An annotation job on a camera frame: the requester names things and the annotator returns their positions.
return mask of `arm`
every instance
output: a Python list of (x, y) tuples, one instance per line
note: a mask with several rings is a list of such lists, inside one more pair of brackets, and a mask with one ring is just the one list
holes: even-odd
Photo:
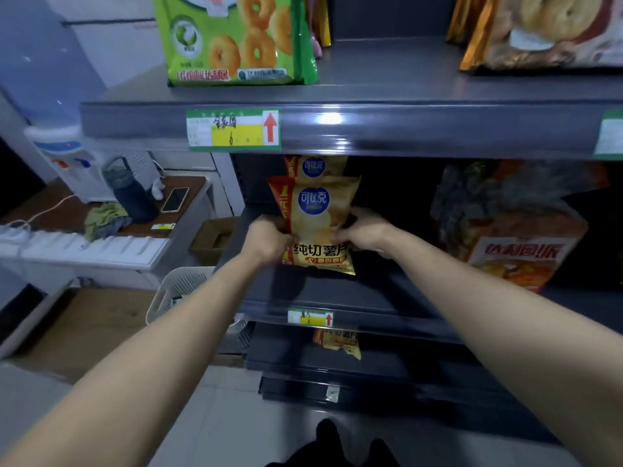
[(237, 257), (93, 368), (0, 465), (147, 465), (206, 371), (253, 277), (292, 243), (275, 222), (253, 222)]
[(480, 362), (589, 465), (623, 465), (623, 337), (457, 261), (369, 210), (353, 242), (396, 260)]

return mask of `hand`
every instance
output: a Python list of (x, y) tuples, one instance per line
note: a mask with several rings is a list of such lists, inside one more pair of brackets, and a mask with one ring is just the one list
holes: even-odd
[(249, 226), (240, 254), (257, 259), (261, 265), (278, 263), (285, 250), (296, 242), (294, 236), (283, 234), (284, 220), (262, 215)]
[(357, 217), (355, 224), (336, 231), (331, 241), (334, 244), (350, 241), (360, 250), (377, 251), (383, 257), (390, 258), (386, 244), (396, 228), (368, 208), (353, 207), (351, 214)]

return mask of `smartphone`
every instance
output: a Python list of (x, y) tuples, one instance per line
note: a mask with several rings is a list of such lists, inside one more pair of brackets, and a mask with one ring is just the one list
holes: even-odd
[(190, 190), (188, 187), (172, 189), (161, 211), (163, 213), (177, 213), (182, 208), (188, 190)]

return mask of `dark blue water bottle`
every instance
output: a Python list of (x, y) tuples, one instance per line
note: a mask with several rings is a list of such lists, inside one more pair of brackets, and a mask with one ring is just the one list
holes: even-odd
[(160, 212), (143, 186), (134, 178), (128, 160), (119, 156), (108, 161), (102, 167), (102, 175), (113, 190), (115, 198), (128, 212), (135, 223), (149, 223), (158, 217)]

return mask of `tile floor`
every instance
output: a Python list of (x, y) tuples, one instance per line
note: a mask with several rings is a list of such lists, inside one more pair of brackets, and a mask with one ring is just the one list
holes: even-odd
[[(579, 467), (564, 449), (452, 430), (415, 420), (325, 413), (263, 401), (261, 374), (211, 367), (160, 446), (150, 467), (262, 467), (284, 461), (314, 438), (330, 416), (347, 458), (363, 462), (381, 437), (403, 466)], [(0, 455), (70, 386), (0, 365)]]

